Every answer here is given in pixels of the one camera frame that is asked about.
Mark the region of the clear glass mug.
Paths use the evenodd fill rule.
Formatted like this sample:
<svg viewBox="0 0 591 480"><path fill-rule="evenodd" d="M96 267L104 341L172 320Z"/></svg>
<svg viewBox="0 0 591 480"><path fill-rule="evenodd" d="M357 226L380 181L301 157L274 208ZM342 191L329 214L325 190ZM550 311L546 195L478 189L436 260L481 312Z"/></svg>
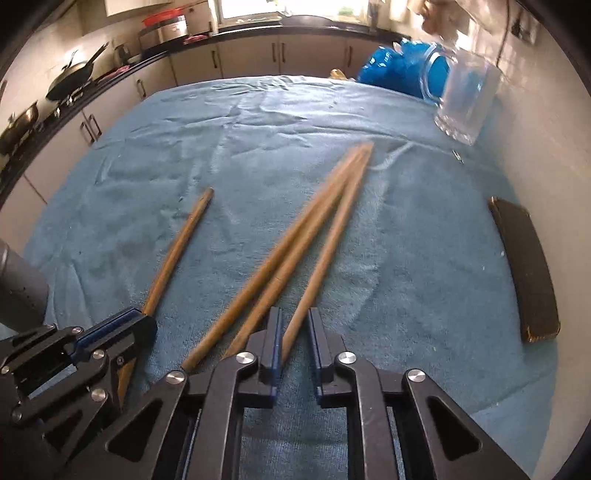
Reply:
<svg viewBox="0 0 591 480"><path fill-rule="evenodd" d="M435 95L429 73L436 60L449 65L443 93ZM437 105L434 122L449 137L474 145L501 83L501 70L485 57L465 50L432 44L425 52L419 82L425 99Z"/></svg>

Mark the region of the lower kitchen cabinets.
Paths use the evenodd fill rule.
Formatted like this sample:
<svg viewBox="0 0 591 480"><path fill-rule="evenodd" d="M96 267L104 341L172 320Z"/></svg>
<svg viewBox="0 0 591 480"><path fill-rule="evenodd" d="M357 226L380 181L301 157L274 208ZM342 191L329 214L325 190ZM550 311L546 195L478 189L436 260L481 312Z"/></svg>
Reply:
<svg viewBox="0 0 591 480"><path fill-rule="evenodd" d="M263 34L206 42L147 60L74 100L49 106L1 174L1 238L23 252L47 202L92 145L148 97L176 86L264 75L356 77L376 39L334 32Z"/></svg>

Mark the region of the black smartphone in case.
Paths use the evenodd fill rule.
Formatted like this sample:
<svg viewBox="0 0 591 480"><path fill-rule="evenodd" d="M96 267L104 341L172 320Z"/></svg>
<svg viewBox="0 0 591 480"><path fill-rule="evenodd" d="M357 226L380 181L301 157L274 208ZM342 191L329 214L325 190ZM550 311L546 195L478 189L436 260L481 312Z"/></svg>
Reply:
<svg viewBox="0 0 591 480"><path fill-rule="evenodd" d="M561 323L555 291L529 211L498 197L491 197L488 205L514 283L522 342L536 343L556 338Z"/></svg>

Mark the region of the wooden chopstick three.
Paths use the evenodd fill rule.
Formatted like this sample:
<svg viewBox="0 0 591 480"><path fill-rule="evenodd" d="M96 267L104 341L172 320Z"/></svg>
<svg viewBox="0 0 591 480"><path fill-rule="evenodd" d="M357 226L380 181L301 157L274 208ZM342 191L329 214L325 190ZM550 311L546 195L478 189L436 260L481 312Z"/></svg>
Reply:
<svg viewBox="0 0 591 480"><path fill-rule="evenodd" d="M338 165L332 169L328 179L326 179L325 183L322 184L322 187L315 192L314 197L305 204L303 209L301 209L300 214L297 215L294 222L287 228L286 233L284 233L280 241L276 243L273 250L270 251L270 254L266 257L263 264L260 265L259 269L250 276L249 281L242 286L242 290L236 294L235 298L232 299L231 303L228 304L223 313L219 315L200 342L198 342L188 353L181 363L181 367L185 371L190 372L197 367L200 361L204 359L209 351L211 351L211 348L221 340L221 337L229 327L235 323L235 320L238 319L239 314L242 313L245 306L249 304L249 301L254 296L256 296L256 293L263 287L270 274L273 274L274 270L276 270L277 264L280 263L284 254L286 254L287 250L290 248L291 243L297 238L298 232L301 230L301 227L304 226L304 223L308 221L308 217L314 213L318 204L321 203L322 200L325 200L329 193L331 193L335 184L338 183L339 178L346 173L349 165L356 160L359 149L359 146L353 146L349 149L349 152L342 157L342 160L339 161Z"/></svg>

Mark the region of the wooden chopstick five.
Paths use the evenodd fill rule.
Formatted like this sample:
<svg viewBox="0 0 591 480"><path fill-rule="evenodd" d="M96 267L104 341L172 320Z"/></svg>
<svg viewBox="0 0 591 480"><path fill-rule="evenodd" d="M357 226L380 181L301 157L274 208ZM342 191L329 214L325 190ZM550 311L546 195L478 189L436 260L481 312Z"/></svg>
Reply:
<svg viewBox="0 0 591 480"><path fill-rule="evenodd" d="M353 173L349 175L349 180L346 181L345 191L342 193L342 198L339 201L338 209L335 212L335 218L332 220L331 229L329 229L329 233L325 239L325 245L322 246L322 251L318 256L315 269L312 271L311 277L308 280L304 295L301 297L300 303L297 304L297 309L283 334L283 344L281 345L281 354L283 354L283 356L281 356L281 364L283 365L287 363L287 359L290 357L290 351L293 349L294 343L296 343L301 326L303 326L304 317L307 315L308 309L310 309L314 303L315 297L318 296L318 292L321 290L322 281L324 281L325 275L327 275L329 271L332 257L334 257L335 250L339 246L339 239L341 239L342 233L344 233L346 225L348 225L349 216L351 216L353 211L353 204L356 201L356 195L358 195L360 186L362 185L363 175L365 175L373 149L373 142L363 144L361 147L361 159L356 161L356 166L353 167Z"/></svg>

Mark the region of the electric kettle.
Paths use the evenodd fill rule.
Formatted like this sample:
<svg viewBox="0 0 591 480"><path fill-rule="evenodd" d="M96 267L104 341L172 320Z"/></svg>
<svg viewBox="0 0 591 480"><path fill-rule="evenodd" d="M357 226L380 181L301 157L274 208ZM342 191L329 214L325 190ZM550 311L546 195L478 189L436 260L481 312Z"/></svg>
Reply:
<svg viewBox="0 0 591 480"><path fill-rule="evenodd" d="M114 47L113 55L117 67L128 65L130 62L131 53L124 43Z"/></svg>

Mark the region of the wooden chopstick two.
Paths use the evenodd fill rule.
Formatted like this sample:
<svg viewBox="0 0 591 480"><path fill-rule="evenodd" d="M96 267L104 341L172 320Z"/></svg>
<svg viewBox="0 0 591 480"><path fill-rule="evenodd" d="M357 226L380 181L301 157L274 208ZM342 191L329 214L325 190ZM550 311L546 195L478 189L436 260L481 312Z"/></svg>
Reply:
<svg viewBox="0 0 591 480"><path fill-rule="evenodd" d="M155 314L168 287L174 269L213 197L213 188L206 187L204 193L198 198L197 203L194 204L190 215L188 215L182 228L173 240L160 265L158 273L151 284L147 298L142 307L142 313L144 315L155 319ZM135 359L125 361L118 372L117 399L121 407L124 406L127 398L127 392L134 374L135 364Z"/></svg>

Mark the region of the wooden chopstick four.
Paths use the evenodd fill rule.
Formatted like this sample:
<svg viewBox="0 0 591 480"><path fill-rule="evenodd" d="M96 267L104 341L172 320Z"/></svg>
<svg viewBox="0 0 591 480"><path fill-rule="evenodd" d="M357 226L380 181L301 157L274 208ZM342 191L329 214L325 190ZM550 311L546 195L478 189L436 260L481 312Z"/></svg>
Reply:
<svg viewBox="0 0 591 480"><path fill-rule="evenodd" d="M331 193L329 193L325 200L322 200L322 202L318 204L314 213L308 217L308 221L304 223L304 226L301 227L301 230L298 232L297 238L294 239L294 242L291 243L287 253L284 254L283 259L277 264L276 270L274 270L273 274L270 274L263 287L257 292L260 294L259 299L257 299L256 304L253 305L252 310L249 312L249 316L245 318L242 328L238 330L238 333L236 333L224 352L225 358L242 351L249 335L256 330L260 320L263 319L263 315L266 314L271 306L273 306L273 302L276 301L280 296L280 293L283 292L284 287L287 286L297 264L302 258L304 258L305 252L308 251L308 247L311 246L312 240L317 236L318 231L320 231L325 220L329 218L329 215L335 215L339 206L339 201L342 198L342 193L345 191L346 181L349 180L349 175L353 173L353 167L356 166L356 161L361 159L361 147L363 144L359 145L360 149L356 156L356 160L349 165L346 173L339 178L338 183L335 184Z"/></svg>

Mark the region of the small metal clip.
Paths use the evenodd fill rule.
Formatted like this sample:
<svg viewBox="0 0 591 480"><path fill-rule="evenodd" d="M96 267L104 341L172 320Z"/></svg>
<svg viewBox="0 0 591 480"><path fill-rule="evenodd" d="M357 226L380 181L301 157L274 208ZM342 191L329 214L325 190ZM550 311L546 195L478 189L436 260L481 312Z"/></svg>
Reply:
<svg viewBox="0 0 591 480"><path fill-rule="evenodd" d="M461 154L457 150L452 150L452 154L454 155L454 157L456 158L456 160L458 162L460 162L461 164L464 164L463 157L461 156Z"/></svg>

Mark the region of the dark chopstick holder cup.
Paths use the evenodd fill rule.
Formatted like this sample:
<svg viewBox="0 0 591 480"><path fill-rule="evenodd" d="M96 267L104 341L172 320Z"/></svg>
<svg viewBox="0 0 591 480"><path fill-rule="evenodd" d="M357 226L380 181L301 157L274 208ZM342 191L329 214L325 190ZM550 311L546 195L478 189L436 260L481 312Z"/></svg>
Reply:
<svg viewBox="0 0 591 480"><path fill-rule="evenodd" d="M49 286L42 273L1 241L1 323L22 333L43 324Z"/></svg>

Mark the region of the blue towel table cloth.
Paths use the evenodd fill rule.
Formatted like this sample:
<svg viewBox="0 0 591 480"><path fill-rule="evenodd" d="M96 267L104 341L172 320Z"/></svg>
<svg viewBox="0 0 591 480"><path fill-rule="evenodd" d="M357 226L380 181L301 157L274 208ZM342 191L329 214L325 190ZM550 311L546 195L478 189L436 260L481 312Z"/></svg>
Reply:
<svg viewBox="0 0 591 480"><path fill-rule="evenodd" d="M345 414L318 408L312 392L308 294L349 349L423 370L534 471L557 349L521 342L488 206L515 191L492 154L441 133L423 101L352 82L260 77L157 93L77 163L35 226L25 256L49 283L48 319L91 326L142 303L206 188L132 399L260 278L200 363L214 366L257 307L283 309L293 344L276 407L246 415L242 478L346 477Z"/></svg>

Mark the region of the kitchen window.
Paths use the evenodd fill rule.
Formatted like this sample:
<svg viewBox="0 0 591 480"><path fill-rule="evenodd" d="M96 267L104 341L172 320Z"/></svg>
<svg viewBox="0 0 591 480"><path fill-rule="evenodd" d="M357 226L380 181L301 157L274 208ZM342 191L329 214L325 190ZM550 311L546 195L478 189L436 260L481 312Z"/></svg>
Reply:
<svg viewBox="0 0 591 480"><path fill-rule="evenodd" d="M221 0L214 1L213 5L222 24L303 16L360 23L367 19L369 1Z"/></svg>

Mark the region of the steel pot red lid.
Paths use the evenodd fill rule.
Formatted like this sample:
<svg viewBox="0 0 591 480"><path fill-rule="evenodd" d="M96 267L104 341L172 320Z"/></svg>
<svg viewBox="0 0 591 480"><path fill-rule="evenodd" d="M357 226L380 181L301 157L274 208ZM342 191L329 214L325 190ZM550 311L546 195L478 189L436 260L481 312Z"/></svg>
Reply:
<svg viewBox="0 0 591 480"><path fill-rule="evenodd" d="M158 45L184 39L188 36L186 18L182 8L173 8L146 17L139 32L139 45L148 50Z"/></svg>

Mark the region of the black wok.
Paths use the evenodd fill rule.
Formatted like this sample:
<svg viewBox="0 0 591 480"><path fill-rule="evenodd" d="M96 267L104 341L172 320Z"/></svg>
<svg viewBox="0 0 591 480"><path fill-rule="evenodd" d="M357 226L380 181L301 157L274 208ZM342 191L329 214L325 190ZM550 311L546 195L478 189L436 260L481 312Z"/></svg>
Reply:
<svg viewBox="0 0 591 480"><path fill-rule="evenodd" d="M90 79L95 60L108 46L109 43L104 43L86 62L69 63L50 84L45 98L53 102L62 101L81 88Z"/></svg>

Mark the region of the blue plastic bag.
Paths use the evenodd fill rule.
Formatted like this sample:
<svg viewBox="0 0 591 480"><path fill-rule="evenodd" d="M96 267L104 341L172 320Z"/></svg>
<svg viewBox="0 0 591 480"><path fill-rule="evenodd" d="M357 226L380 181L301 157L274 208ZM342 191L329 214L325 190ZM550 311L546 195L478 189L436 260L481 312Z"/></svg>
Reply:
<svg viewBox="0 0 591 480"><path fill-rule="evenodd" d="M427 54L437 43L403 39L392 47L379 46L363 65L356 82L426 99L421 89Z"/></svg>

